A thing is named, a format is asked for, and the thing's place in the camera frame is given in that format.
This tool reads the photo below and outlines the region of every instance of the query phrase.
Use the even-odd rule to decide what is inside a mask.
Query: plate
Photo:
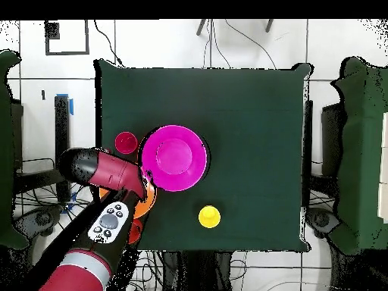
[[[145,140],[140,152],[142,171],[158,188],[178,192],[194,186],[206,169],[206,148],[192,130],[167,125]]]

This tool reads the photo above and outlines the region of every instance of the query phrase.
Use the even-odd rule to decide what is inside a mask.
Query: orange plate
[[[156,189],[155,187],[145,178],[143,177],[144,181],[143,184],[145,184],[145,190],[147,191],[147,196],[145,198],[145,201],[139,201],[135,207],[135,214],[133,215],[133,218],[137,219],[138,217],[142,217],[144,214],[146,214],[154,205],[156,200]],[[100,187],[99,194],[100,199],[102,196],[104,196],[109,191],[107,189],[103,189]]]

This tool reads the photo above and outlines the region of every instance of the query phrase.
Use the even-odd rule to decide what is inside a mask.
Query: red cup
[[[137,147],[137,139],[130,132],[122,132],[116,136],[114,146],[122,154],[130,154]]]
[[[135,243],[140,239],[142,235],[142,222],[139,219],[133,219],[132,226],[130,228],[129,244]]]

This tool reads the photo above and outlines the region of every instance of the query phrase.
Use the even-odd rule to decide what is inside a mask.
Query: floor
[[[112,50],[126,67],[209,67],[209,45],[206,25],[196,35],[200,19],[192,20],[97,20],[99,30],[110,39]],[[314,101],[312,159],[319,163],[321,151],[321,109],[340,100],[330,81],[339,77],[341,62],[350,56],[361,56],[371,64],[388,64],[386,23],[381,20],[315,20],[275,19],[266,33],[268,19],[228,19],[229,25],[258,42],[271,56],[277,68],[290,69],[308,62],[314,66],[309,83],[310,99]],[[212,46],[212,67],[274,68],[266,53],[255,43],[228,26],[225,19],[214,20],[215,41]],[[60,20],[61,38],[50,40],[53,52],[85,50],[83,20]],[[117,62],[107,39],[97,31],[93,20],[89,25],[89,55],[45,55],[43,21],[0,21],[0,49],[20,53],[22,62],[11,68],[8,83],[12,95],[21,99],[23,116],[23,159],[54,158],[54,105],[56,94],[67,93],[74,100],[70,117],[71,146],[91,147],[95,144],[95,88],[92,61],[97,58]],[[46,169],[49,162],[26,163],[24,171]],[[320,164],[312,165],[313,173],[321,172]],[[41,196],[49,192],[38,190]],[[89,199],[83,191],[81,199]],[[74,208],[77,215],[80,208]],[[17,207],[15,215],[22,211]],[[65,226],[70,219],[61,219]],[[41,252],[61,231],[38,240]],[[330,284],[330,250],[324,240],[314,237],[305,228],[305,239],[311,251],[235,252],[231,263],[233,291],[327,291]],[[242,260],[246,263],[244,272]],[[138,278],[151,276],[139,260]],[[147,284],[153,289],[155,279]]]

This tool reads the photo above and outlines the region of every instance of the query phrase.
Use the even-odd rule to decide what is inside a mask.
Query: yellow cup
[[[200,212],[199,212],[199,223],[203,227],[207,227],[208,229],[211,229],[212,227],[216,227],[221,220],[220,212],[211,205],[206,205]]]

